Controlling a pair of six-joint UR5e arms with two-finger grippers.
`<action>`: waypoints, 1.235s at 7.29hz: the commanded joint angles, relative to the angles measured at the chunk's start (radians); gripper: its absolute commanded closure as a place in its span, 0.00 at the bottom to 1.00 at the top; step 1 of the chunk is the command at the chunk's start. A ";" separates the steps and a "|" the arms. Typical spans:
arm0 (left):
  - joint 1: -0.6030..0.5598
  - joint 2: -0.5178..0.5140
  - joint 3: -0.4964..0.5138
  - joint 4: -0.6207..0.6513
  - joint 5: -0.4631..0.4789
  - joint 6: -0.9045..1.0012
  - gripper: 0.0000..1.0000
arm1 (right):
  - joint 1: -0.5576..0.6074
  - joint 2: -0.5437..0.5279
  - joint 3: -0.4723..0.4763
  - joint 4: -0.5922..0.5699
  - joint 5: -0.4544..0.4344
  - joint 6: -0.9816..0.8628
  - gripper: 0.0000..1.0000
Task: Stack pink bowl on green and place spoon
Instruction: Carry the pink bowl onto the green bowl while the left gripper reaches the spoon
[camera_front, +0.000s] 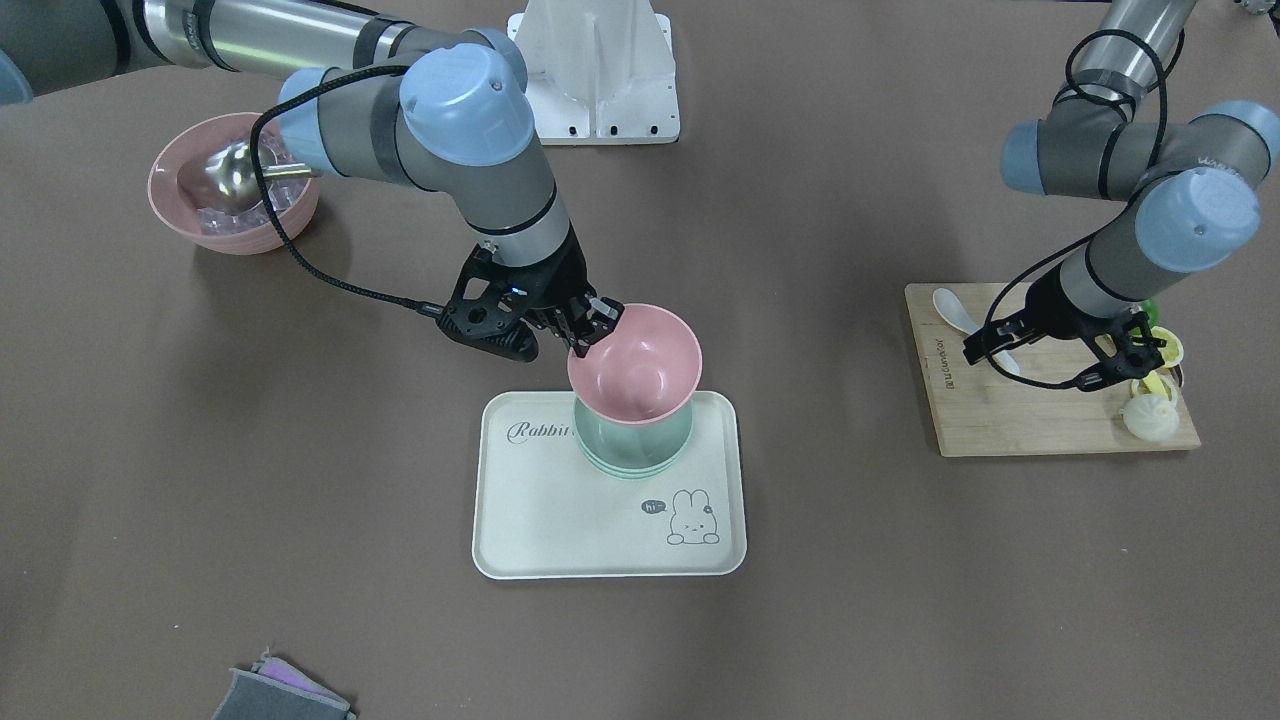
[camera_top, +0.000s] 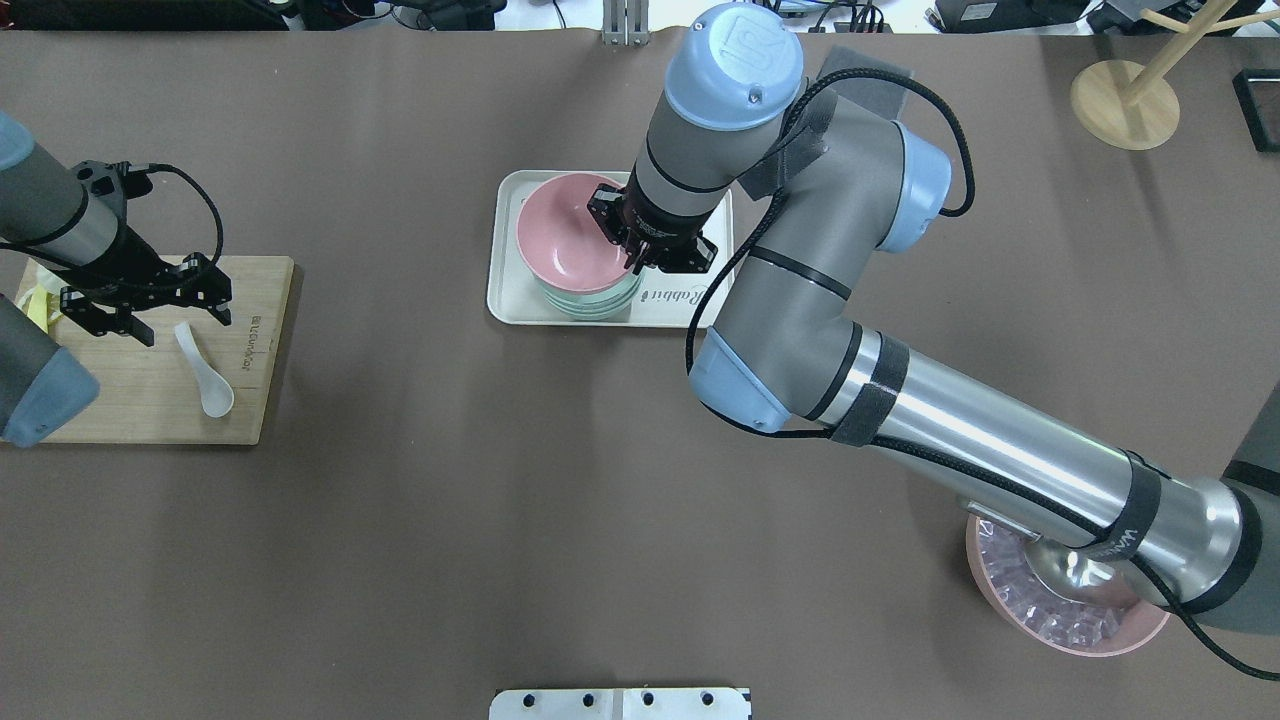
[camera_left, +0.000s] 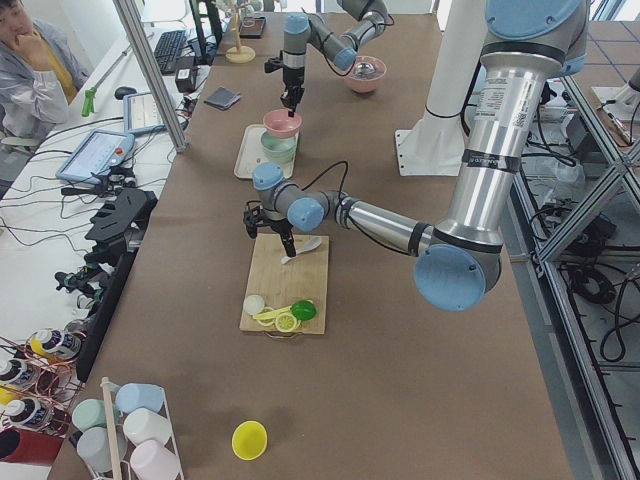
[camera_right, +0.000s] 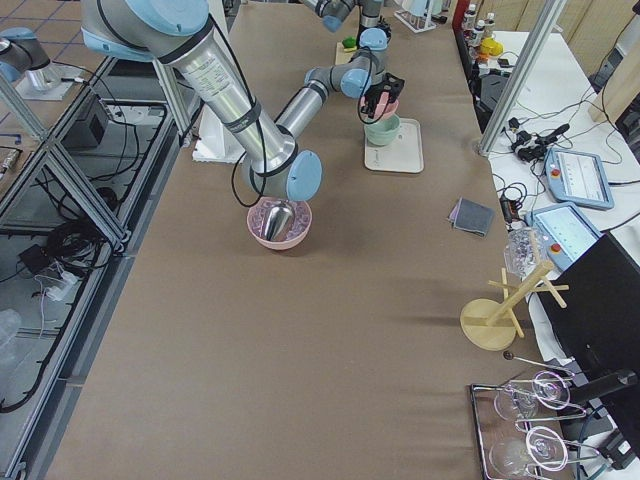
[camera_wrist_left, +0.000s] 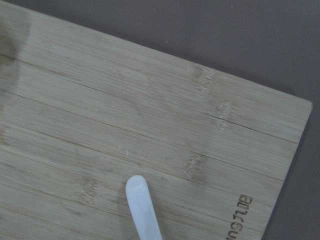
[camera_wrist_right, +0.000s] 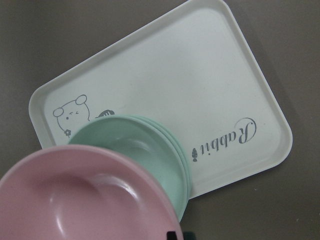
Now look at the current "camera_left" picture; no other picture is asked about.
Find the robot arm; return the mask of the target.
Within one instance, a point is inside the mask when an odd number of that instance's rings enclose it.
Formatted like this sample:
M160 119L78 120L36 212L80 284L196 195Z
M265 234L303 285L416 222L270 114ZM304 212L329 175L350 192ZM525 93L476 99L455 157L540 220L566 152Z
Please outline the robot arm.
M578 72L585 57L586 1L488 1L488 35L479 61L486 69L479 105L447 217L429 225L353 198L343 190L306 192L275 163L258 166L258 207L245 213L254 235L261 225L281 234L310 232L328 217L346 229L416 257L414 281L432 305L462 311L499 279L503 239L498 223L547 79Z
M356 24L345 32L334 32L317 13L289 13L279 54L265 64L267 72L280 70L284 91L281 103L292 118L304 94L306 53L314 47L339 75L353 70L361 47L395 24L383 1L340 1L338 5Z

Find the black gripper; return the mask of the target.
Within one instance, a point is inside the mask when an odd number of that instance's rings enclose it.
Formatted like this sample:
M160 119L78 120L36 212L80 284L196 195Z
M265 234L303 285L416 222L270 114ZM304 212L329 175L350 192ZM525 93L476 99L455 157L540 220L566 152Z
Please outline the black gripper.
M282 105L288 113L295 114L304 95L305 68L283 67L284 92Z
M285 248L286 256L289 258L295 258L297 255L294 237L292 234L292 225L288 220L278 220L272 223L272 230L276 232L282 241L282 244Z

